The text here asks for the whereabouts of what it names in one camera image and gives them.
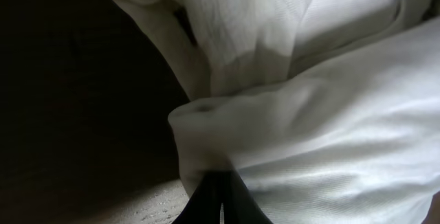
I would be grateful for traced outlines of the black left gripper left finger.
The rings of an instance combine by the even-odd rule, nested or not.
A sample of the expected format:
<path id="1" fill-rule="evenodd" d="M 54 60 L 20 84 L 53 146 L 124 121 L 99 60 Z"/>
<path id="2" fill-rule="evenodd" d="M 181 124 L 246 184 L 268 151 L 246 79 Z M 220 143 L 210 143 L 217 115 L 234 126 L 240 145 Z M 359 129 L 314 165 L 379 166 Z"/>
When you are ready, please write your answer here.
<path id="1" fill-rule="evenodd" d="M 208 172 L 173 224 L 219 224 L 222 174 Z"/>

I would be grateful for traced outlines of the white printed t-shirt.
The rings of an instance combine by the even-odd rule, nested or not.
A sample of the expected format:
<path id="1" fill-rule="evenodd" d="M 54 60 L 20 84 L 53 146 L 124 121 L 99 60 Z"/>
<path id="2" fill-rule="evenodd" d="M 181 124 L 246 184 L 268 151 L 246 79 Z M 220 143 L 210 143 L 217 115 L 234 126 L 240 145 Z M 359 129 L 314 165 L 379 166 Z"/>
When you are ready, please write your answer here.
<path id="1" fill-rule="evenodd" d="M 439 191 L 438 0 L 113 0 L 189 97 L 181 182 L 235 170 L 273 223 L 422 223 Z"/>

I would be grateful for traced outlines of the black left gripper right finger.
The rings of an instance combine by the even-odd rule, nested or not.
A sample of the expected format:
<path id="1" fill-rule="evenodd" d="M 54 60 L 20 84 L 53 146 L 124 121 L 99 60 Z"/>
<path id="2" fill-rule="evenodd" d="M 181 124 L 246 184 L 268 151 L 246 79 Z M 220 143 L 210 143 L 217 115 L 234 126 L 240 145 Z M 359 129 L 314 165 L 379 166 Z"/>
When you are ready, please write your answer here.
<path id="1" fill-rule="evenodd" d="M 225 224 L 272 224 L 235 171 L 221 174 Z"/>

